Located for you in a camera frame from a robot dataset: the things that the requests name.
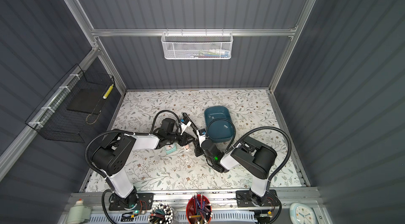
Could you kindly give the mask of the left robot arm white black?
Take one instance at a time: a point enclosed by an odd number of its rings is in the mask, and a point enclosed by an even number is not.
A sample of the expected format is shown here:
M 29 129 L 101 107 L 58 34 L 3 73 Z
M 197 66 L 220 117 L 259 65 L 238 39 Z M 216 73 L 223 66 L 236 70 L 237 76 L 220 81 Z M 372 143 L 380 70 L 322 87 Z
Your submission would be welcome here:
M 173 111 L 162 110 L 154 117 L 148 133 L 115 129 L 97 135 L 87 144 L 86 163 L 103 177 L 112 191 L 110 210 L 140 212 L 148 209 L 148 203 L 137 195 L 137 189 L 124 169 L 129 155 L 135 150 L 159 150 L 172 144 L 184 147 L 193 143 L 196 138 L 185 132 L 188 127 L 198 134 L 196 125 L 186 113 L 179 118 Z

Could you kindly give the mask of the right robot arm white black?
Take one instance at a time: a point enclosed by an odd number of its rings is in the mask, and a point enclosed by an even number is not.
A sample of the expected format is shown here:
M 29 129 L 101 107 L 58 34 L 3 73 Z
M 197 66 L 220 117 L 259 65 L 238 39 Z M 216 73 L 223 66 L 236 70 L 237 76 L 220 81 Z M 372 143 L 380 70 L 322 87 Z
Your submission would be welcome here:
M 212 169 L 219 173 L 226 173 L 234 167 L 241 165 L 253 176 L 252 186 L 249 190 L 239 190 L 236 192 L 238 206 L 275 207 L 280 205 L 281 203 L 275 193 L 270 192 L 270 185 L 272 179 L 287 164 L 291 156 L 292 142 L 289 136 L 279 128 L 261 126 L 250 130 L 241 136 L 237 142 L 234 142 L 236 136 L 234 124 L 225 118 L 217 118 L 211 121 L 209 126 L 217 121 L 225 121 L 233 129 L 233 137 L 224 152 L 220 151 L 210 139 L 208 129 L 200 130 L 193 122 L 190 122 L 190 125 L 198 137 L 196 149 L 201 149 L 201 154 L 204 155 L 207 164 Z M 272 130 L 282 134 L 287 144 L 287 154 L 284 160 L 272 173 L 270 173 L 270 170 L 275 164 L 277 152 L 272 147 L 250 137 L 251 134 L 262 130 Z

